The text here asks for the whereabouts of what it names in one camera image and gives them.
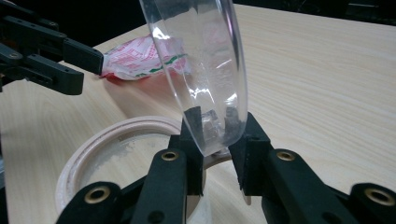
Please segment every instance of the transparent plastic cup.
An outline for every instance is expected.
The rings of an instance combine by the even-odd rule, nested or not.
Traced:
[[[235,143],[245,130],[248,87],[232,0],[140,4],[183,119],[202,154]]]

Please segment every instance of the screw hole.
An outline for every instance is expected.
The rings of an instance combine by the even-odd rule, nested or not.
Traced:
[[[153,211],[148,214],[148,222],[149,223],[162,223],[165,215],[161,211]]]
[[[165,161],[174,161],[175,159],[177,159],[178,154],[176,152],[173,151],[169,151],[169,152],[165,152],[161,155],[161,157],[163,158],[163,160]]]
[[[338,217],[337,215],[335,215],[334,213],[325,212],[325,213],[322,214],[322,217],[327,223],[330,223],[330,224],[341,224],[341,223],[343,223],[341,218]]]
[[[385,206],[395,205],[395,199],[384,190],[381,189],[366,189],[365,195],[373,202],[379,203]]]
[[[280,158],[282,161],[294,161],[295,157],[293,154],[285,151],[280,151],[276,153],[277,157]]]
[[[86,203],[100,203],[110,195],[110,189],[107,186],[100,186],[88,191],[85,195]]]

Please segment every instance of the wooden table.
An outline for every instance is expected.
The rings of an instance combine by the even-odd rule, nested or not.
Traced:
[[[274,147],[296,151],[328,185],[396,190],[396,27],[236,6],[248,80],[248,109]],[[147,35],[147,26],[97,49]],[[164,77],[112,83],[86,73],[79,96],[16,81],[0,94],[10,223],[54,223],[65,163],[91,136],[119,121],[181,120]],[[263,223],[226,162],[208,171],[214,223]]]

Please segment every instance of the red and white wrapper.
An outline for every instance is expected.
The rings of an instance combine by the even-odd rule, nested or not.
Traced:
[[[158,47],[163,53],[167,69],[187,75],[191,69],[179,38],[161,39]],[[104,54],[102,77],[138,80],[163,74],[163,65],[150,35],[121,44]]]

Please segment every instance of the dark background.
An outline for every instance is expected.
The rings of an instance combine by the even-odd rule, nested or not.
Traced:
[[[145,24],[138,0],[11,0],[90,47]],[[396,0],[233,0],[236,4],[396,25]]]

